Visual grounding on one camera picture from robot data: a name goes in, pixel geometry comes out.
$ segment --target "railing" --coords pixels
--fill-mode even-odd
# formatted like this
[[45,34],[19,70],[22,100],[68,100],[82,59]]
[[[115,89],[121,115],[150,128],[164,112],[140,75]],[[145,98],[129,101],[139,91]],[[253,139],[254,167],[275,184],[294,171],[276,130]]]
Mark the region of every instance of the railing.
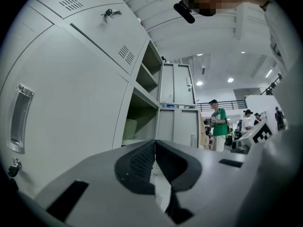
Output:
[[265,91],[263,93],[261,93],[261,95],[273,95],[272,90],[276,87],[276,85],[279,84],[281,79],[282,79],[282,76],[280,75],[272,84],[270,84],[270,86],[268,88],[265,89]]
[[[219,108],[224,108],[225,110],[247,108],[246,100],[223,101],[218,102],[218,105]],[[201,111],[213,111],[213,108],[208,103],[197,104],[196,108],[200,108]]]

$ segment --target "ceiling light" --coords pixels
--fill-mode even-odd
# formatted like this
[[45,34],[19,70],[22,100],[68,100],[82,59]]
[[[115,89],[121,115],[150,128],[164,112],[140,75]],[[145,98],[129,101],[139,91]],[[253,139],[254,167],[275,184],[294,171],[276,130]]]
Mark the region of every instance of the ceiling light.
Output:
[[273,70],[270,70],[265,78],[267,78]]

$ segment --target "white ceiling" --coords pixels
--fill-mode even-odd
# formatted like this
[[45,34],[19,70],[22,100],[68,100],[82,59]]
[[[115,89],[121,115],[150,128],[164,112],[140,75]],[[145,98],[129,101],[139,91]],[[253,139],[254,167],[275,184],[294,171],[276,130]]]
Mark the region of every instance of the white ceiling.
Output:
[[[213,17],[196,14],[196,22],[189,24],[173,9],[180,0],[124,1],[142,20],[161,56],[167,61],[183,58],[184,64],[192,59],[194,83],[204,82],[197,90],[267,87],[280,72],[276,66],[265,79],[274,59],[264,12],[257,5],[244,3]],[[235,81],[227,83],[229,77]]]

